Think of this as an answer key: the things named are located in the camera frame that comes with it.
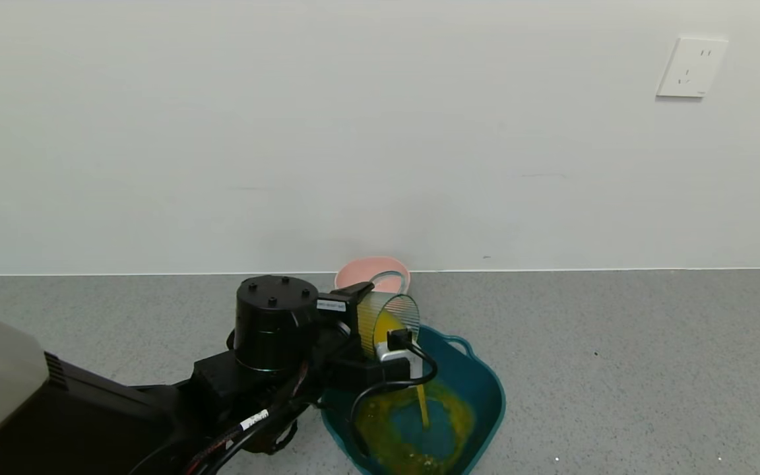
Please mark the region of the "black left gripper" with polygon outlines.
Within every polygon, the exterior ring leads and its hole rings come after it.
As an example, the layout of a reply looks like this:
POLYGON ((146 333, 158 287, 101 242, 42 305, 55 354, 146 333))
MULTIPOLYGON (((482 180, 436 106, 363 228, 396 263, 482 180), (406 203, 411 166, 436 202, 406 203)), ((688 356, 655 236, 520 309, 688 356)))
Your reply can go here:
POLYGON ((320 327, 338 331, 346 337, 359 336, 357 307, 374 287, 373 282, 357 282, 332 290, 329 294, 319 294, 317 312, 320 327))

